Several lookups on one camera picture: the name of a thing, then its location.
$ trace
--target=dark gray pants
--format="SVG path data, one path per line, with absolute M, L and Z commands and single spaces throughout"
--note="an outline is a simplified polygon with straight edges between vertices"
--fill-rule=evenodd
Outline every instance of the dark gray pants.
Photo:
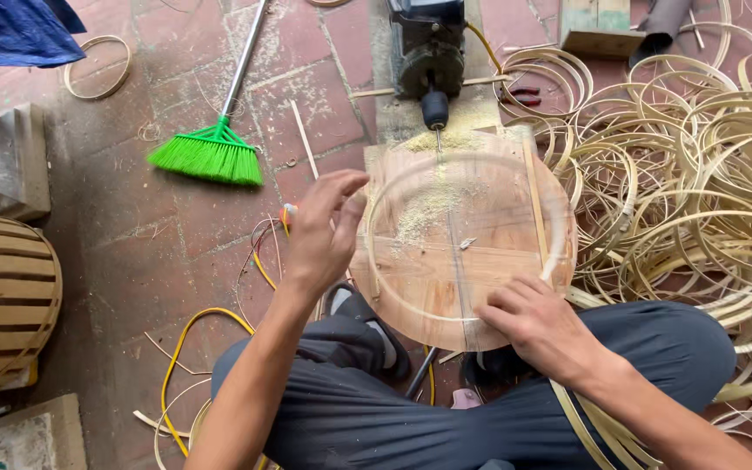
M 692 411 L 701 411 L 735 368 L 725 331 L 687 305 L 611 305 L 581 318 L 603 345 Z M 246 343 L 217 360 L 211 396 Z M 483 406 L 449 410 L 414 403 L 374 378 L 383 354 L 379 333 L 354 319 L 333 316 L 307 325 L 265 454 L 286 470 L 474 470 L 490 459 L 519 469 L 596 468 L 546 378 L 522 382 Z

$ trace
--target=green broom bristles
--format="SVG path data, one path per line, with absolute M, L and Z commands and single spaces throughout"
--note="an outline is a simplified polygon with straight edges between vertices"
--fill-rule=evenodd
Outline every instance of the green broom bristles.
M 234 134 L 228 128 L 228 118 L 222 115 L 216 125 L 175 135 L 155 149 L 147 161 L 167 171 L 208 180 L 263 184 L 254 147 Z

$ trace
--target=person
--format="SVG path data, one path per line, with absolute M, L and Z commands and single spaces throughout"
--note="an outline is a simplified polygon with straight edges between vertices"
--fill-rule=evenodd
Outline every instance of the person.
M 213 404 L 185 470 L 249 469 L 260 453 L 286 470 L 597 467 L 548 377 L 600 406 L 673 470 L 752 469 L 745 447 L 694 412 L 730 378 L 735 353 L 721 326 L 687 305 L 577 315 L 538 278 L 516 275 L 475 312 L 541 376 L 468 410 L 421 405 L 383 383 L 402 376 L 408 355 L 361 294 L 338 286 L 331 315 L 307 325 L 349 265 L 366 205 L 357 191 L 368 179 L 329 173 L 303 199 L 265 319 L 215 365 Z

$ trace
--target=blue tarp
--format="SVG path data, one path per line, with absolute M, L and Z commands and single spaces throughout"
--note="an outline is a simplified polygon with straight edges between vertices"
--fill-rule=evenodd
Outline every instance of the blue tarp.
M 85 31 L 64 0 L 0 0 L 0 65 L 57 67 L 83 59 L 71 34 Z

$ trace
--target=hand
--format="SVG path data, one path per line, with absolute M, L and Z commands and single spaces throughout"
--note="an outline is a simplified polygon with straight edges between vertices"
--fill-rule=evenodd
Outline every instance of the hand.
M 594 337 L 565 299 L 535 276 L 517 275 L 475 309 L 518 356 L 564 386 L 581 389 L 598 370 L 625 361 Z
M 368 202 L 356 191 L 369 179 L 357 170 L 318 178 L 298 206 L 283 283 L 297 283 L 298 289 L 317 298 L 343 275 L 356 251 L 356 231 Z M 339 219 L 332 230 L 330 219 L 336 211 Z

